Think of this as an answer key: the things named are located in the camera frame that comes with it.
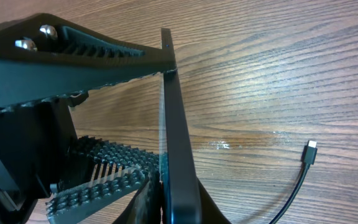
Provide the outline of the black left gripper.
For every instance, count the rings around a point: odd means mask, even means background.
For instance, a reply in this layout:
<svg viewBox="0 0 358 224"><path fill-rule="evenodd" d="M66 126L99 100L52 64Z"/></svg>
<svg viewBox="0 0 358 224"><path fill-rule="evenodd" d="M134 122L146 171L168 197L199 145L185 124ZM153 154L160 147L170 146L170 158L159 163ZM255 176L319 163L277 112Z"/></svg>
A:
<svg viewBox="0 0 358 224"><path fill-rule="evenodd" d="M79 223L149 179L159 156L94 137L77 138L75 98L0 108L0 223L25 223L40 198L50 223Z"/></svg>

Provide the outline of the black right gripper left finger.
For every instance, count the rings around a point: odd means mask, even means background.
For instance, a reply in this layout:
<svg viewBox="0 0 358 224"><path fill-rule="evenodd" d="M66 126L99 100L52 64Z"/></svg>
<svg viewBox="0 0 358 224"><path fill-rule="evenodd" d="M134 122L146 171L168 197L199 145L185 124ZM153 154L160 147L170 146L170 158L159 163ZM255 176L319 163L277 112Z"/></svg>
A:
<svg viewBox="0 0 358 224"><path fill-rule="evenodd" d="M160 189L159 180L149 179L112 224L160 224Z"/></svg>

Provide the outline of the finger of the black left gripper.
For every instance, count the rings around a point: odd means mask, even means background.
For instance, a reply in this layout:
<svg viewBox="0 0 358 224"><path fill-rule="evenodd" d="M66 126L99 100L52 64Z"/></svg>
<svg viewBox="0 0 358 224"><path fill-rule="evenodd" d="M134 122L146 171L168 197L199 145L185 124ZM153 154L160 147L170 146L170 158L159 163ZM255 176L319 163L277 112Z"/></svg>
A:
<svg viewBox="0 0 358 224"><path fill-rule="evenodd" d="M34 104L176 69L162 48L123 42L47 13L0 23L0 108Z"/></svg>

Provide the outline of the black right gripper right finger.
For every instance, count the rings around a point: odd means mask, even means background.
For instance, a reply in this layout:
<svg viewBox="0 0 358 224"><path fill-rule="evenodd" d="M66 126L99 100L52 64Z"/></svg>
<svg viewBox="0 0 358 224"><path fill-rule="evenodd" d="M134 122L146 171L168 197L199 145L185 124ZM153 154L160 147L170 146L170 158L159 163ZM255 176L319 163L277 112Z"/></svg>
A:
<svg viewBox="0 0 358 224"><path fill-rule="evenodd" d="M197 212L199 224L230 224L231 222L223 215L214 200L197 179Z"/></svg>

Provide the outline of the blue Samsung Galaxy smartphone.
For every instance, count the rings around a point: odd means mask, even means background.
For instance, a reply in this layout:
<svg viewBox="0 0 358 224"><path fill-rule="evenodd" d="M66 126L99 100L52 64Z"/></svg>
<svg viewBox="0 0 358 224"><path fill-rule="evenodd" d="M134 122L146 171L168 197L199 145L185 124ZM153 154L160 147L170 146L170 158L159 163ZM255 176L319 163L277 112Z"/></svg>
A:
<svg viewBox="0 0 358 224"><path fill-rule="evenodd" d="M161 29L162 50L173 70L162 73L160 85L160 180L163 222L201 223L201 196L191 149L170 29Z"/></svg>

